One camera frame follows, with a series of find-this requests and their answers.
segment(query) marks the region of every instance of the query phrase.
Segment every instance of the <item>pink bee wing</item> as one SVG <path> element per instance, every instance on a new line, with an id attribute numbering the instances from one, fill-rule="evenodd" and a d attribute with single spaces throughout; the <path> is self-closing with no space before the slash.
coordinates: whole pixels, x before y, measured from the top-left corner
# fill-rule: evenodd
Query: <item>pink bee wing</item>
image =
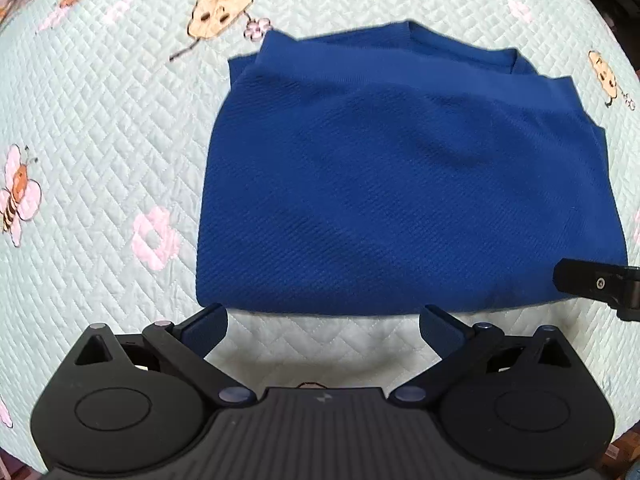
<path id="1" fill-rule="evenodd" d="M 0 398 L 0 420 L 2 420 L 2 422 L 4 422 L 5 426 L 8 428 L 12 428 L 14 426 L 14 423 L 11 420 L 11 415 L 9 415 L 9 410 L 4 405 L 4 402 L 2 402 L 1 398 Z"/>
<path id="2" fill-rule="evenodd" d="M 9 190 L 0 189 L 0 216 L 2 216 L 6 211 L 6 205 L 8 202 L 9 202 Z"/>
<path id="3" fill-rule="evenodd" d="M 20 168 L 20 148 L 17 144 L 12 144 L 9 147 L 4 166 L 4 185 L 7 186 L 7 189 L 11 189 L 14 185 L 14 175 L 18 168 Z"/>
<path id="4" fill-rule="evenodd" d="M 31 220 L 38 212 L 41 200 L 42 190 L 40 189 L 40 184 L 35 180 L 29 180 L 27 182 L 27 189 L 24 191 L 24 196 L 18 204 L 18 216 L 25 221 Z"/>
<path id="5" fill-rule="evenodd" d="M 20 247 L 20 236 L 22 235 L 22 226 L 20 225 L 20 219 L 14 216 L 14 221 L 11 224 L 11 241 L 15 247 Z"/>

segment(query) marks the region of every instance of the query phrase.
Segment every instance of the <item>cartoon cookie character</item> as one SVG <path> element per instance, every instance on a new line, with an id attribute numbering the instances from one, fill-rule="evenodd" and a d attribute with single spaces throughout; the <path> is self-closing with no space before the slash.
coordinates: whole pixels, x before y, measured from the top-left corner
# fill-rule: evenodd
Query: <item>cartoon cookie character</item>
<path id="1" fill-rule="evenodd" d="M 194 41 L 187 48 L 169 56 L 169 61 L 190 51 L 200 40 L 220 35 L 241 15 L 248 19 L 244 36 L 249 40 L 259 41 L 271 30 L 271 21 L 268 18 L 254 20 L 249 16 L 246 10 L 253 2 L 254 0 L 198 0 L 187 25 L 187 34 Z"/>
<path id="2" fill-rule="evenodd" d="M 609 102 L 606 103 L 608 108 L 613 104 L 613 99 L 616 99 L 618 97 L 618 88 L 620 87 L 618 86 L 618 82 L 616 81 L 616 75 L 613 73 L 613 70 L 609 66 L 609 63 L 602 59 L 602 56 L 599 52 L 591 50 L 589 52 L 589 61 L 591 61 L 591 66 L 593 66 L 593 69 L 596 71 L 598 81 L 600 82 L 602 89 L 609 96 Z M 620 90 L 620 92 L 622 93 L 622 97 L 625 99 L 625 104 L 629 108 L 631 108 L 631 110 L 635 110 L 636 104 L 634 103 L 634 101 L 630 99 L 629 95 L 625 94 L 622 89 Z"/>

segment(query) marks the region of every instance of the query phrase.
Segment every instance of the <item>knit fabric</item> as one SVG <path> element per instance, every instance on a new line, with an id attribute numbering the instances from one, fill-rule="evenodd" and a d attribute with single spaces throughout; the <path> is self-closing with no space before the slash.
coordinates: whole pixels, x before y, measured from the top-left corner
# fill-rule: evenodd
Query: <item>knit fabric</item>
<path id="1" fill-rule="evenodd" d="M 562 298 L 562 258 L 626 264 L 604 131 L 571 79 L 389 27 L 410 40 L 272 31 L 230 62 L 202 196 L 201 305 L 513 308 Z"/>

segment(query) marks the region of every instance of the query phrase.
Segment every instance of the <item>folded blue shirt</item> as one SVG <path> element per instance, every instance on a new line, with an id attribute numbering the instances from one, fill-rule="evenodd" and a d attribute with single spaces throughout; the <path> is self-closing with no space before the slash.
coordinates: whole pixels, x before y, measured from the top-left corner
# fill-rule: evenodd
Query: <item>folded blue shirt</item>
<path id="1" fill-rule="evenodd" d="M 198 302 L 363 316 L 513 308 L 563 297 L 562 258 L 626 264 L 604 131 L 571 79 L 514 74 L 519 55 L 488 70 L 462 47 L 465 61 L 457 47 L 433 56 L 269 32 L 212 133 Z"/>

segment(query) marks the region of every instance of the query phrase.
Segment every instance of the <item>ribbed black surface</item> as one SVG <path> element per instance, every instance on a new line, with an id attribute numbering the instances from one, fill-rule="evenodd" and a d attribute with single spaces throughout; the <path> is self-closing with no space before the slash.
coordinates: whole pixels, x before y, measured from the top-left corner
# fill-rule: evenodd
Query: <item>ribbed black surface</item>
<path id="1" fill-rule="evenodd" d="M 52 479 L 77 477 L 54 471 Z M 203 441 L 136 480 L 506 479 L 457 455 L 429 415 L 388 404 L 377 388 L 271 389 L 226 410 Z M 598 480 L 587 471 L 567 480 Z"/>

